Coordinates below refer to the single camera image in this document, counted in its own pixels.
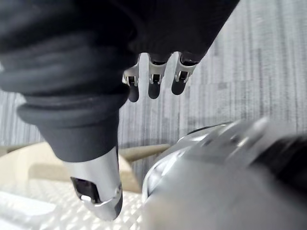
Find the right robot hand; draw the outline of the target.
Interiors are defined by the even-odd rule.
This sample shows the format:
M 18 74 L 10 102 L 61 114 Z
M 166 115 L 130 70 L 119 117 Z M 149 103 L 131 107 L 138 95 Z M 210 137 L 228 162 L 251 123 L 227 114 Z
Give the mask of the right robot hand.
M 75 193 L 102 220 L 122 209 L 119 111 L 139 98 L 142 53 L 149 97 L 178 52 L 172 93 L 238 5 L 236 0 L 3 0 L 0 87 L 22 95 L 20 118 L 38 128 L 68 168 Z

